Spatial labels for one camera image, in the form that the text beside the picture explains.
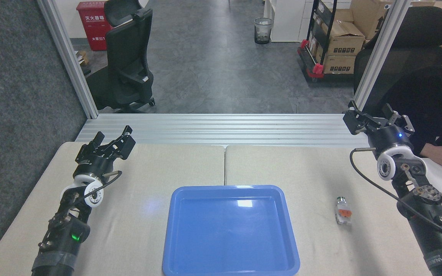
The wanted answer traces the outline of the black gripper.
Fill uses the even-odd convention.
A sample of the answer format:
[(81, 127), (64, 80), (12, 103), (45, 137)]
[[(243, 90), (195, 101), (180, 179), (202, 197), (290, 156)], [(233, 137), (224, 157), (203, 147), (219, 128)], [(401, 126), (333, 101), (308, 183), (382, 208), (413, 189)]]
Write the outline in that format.
[(379, 120), (359, 110), (355, 101), (350, 101), (348, 108), (343, 117), (345, 125), (352, 135), (370, 131), (371, 147), (375, 148), (374, 154), (381, 154), (400, 145), (413, 149), (413, 145), (407, 136), (407, 133), (415, 133), (410, 118), (394, 111), (389, 103), (382, 107), (382, 113), (386, 119), (386, 127), (382, 128), (379, 128)]
[(116, 158), (128, 159), (130, 152), (135, 146), (135, 140), (131, 136), (133, 129), (126, 125), (121, 136), (110, 143), (102, 145), (105, 135), (99, 131), (95, 138), (88, 144), (82, 145), (76, 157), (76, 175), (94, 175), (100, 180), (109, 180), (103, 176), (113, 170), (113, 162)]

